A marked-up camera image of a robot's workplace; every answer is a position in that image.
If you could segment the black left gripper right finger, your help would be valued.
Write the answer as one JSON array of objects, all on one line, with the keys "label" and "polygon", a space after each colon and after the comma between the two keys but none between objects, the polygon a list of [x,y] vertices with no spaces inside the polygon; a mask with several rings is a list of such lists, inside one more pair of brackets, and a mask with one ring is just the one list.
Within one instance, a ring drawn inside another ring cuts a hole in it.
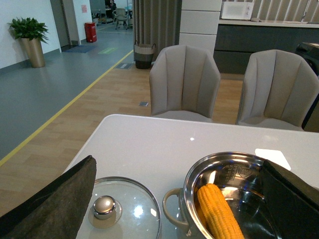
[{"label": "black left gripper right finger", "polygon": [[319,191],[284,167],[265,160],[261,169],[267,208],[283,239],[319,237]]}]

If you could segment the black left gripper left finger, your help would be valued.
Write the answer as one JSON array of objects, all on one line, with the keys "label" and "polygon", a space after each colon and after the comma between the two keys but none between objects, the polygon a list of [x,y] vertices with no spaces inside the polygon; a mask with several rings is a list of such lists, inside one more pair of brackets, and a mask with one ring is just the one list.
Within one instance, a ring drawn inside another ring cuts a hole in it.
[{"label": "black left gripper left finger", "polygon": [[0,218],[2,239],[74,239],[96,177],[91,155]]}]

